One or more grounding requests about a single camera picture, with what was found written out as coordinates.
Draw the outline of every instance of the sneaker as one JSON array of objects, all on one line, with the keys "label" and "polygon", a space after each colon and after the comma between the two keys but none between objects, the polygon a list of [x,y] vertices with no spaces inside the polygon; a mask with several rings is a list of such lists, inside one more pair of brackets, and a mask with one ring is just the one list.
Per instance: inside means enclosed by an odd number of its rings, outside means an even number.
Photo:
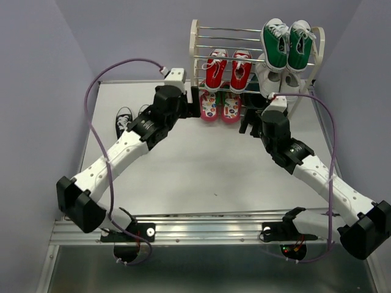
[{"label": "sneaker", "polygon": [[[214,49],[210,56],[228,57],[228,52],[225,49]],[[214,93],[220,89],[225,66],[227,61],[221,59],[208,59],[207,63],[202,64],[201,68],[206,70],[205,88],[209,92]]]},{"label": "sneaker", "polygon": [[115,132],[117,133],[117,139],[124,133],[126,126],[129,122],[133,121],[132,112],[128,107],[122,107],[115,116]]},{"label": "sneaker", "polygon": [[[280,93],[299,93],[300,92],[300,75],[285,70],[281,77]],[[287,96],[288,112],[292,109],[298,96]]]},{"label": "sneaker", "polygon": [[232,76],[230,83],[230,90],[233,93],[242,93],[247,86],[247,80],[249,79],[252,63],[245,61],[251,59],[251,54],[246,50],[237,50],[234,58],[241,59],[240,61],[232,61]]},{"label": "sneaker", "polygon": [[289,35],[290,50],[287,68],[291,72],[302,72],[307,67],[312,42],[316,36],[305,20],[295,21],[289,28]]},{"label": "sneaker", "polygon": [[[262,53],[258,58],[265,59],[265,54]],[[257,62],[255,66],[255,75],[258,78],[259,90],[264,98],[267,98],[271,93],[280,91],[281,73],[273,72],[265,62]]]},{"label": "sneaker", "polygon": [[270,70],[281,72],[287,65],[287,33],[289,27],[279,18],[269,20],[261,31],[266,64]]}]

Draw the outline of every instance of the green shoe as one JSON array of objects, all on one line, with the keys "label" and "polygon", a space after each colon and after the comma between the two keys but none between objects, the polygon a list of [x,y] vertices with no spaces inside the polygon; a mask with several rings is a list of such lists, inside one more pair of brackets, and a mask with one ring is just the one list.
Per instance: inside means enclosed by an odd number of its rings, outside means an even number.
[{"label": "green shoe", "polygon": [[287,65],[288,30],[289,27],[279,18],[273,18],[263,26],[261,42],[271,71],[281,72]]},{"label": "green shoe", "polygon": [[295,21],[289,29],[289,34],[290,50],[287,68],[292,72],[302,72],[307,67],[312,41],[316,37],[305,20]]}]

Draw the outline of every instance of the white table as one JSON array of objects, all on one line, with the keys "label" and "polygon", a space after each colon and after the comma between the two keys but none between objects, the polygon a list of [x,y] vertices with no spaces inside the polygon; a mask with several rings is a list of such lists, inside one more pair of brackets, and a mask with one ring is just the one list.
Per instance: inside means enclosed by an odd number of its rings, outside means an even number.
[{"label": "white table", "polygon": [[[153,101],[162,82],[102,83],[93,125],[106,148],[115,141],[115,115],[128,106],[136,116]],[[239,134],[239,123],[199,118],[179,120],[169,136],[127,168],[114,184],[115,206],[134,215],[202,212],[289,210],[297,206],[325,208],[311,188],[278,167],[260,139]],[[304,99],[291,119],[292,136],[330,163],[320,123],[310,99]],[[89,135],[82,169],[101,151]],[[102,203],[109,204],[107,190]]]}]

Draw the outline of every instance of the gray wall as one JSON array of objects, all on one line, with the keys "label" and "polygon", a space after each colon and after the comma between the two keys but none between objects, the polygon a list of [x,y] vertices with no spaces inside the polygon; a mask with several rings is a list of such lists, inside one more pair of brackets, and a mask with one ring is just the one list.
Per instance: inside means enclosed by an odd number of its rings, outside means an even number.
[{"label": "gray wall", "polygon": [[[344,179],[359,192],[389,203],[390,15],[390,1],[364,0],[316,84],[337,121],[337,157]],[[391,239],[378,249],[388,280],[390,250]]]},{"label": "gray wall", "polygon": [[1,1],[0,36],[0,291],[35,292],[92,72],[54,0]]},{"label": "gray wall", "polygon": [[[305,19],[313,26],[324,27],[327,34],[327,57],[361,2],[56,1],[94,73],[130,57],[149,57],[167,67],[186,67],[189,70],[189,33],[193,19],[200,20],[204,26],[254,29],[261,29],[273,17],[279,17],[289,25],[295,20]],[[132,64],[108,73],[104,79],[160,78],[155,69],[151,70],[151,66]]]}]

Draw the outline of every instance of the red shoe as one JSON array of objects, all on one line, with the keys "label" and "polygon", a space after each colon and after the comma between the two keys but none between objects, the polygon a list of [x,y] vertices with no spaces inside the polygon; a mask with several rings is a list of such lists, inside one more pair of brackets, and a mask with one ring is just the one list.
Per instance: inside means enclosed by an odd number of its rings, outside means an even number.
[{"label": "red shoe", "polygon": [[[210,56],[228,57],[228,52],[225,49],[214,49]],[[227,61],[221,59],[208,59],[207,63],[202,64],[202,69],[206,70],[205,88],[208,92],[214,93],[220,89],[226,65]]]},{"label": "red shoe", "polygon": [[246,61],[246,59],[251,59],[252,57],[250,52],[245,50],[237,50],[233,57],[243,59],[243,61],[232,61],[230,90],[233,93],[242,93],[247,86],[247,80],[252,66],[252,63],[250,61]]}]

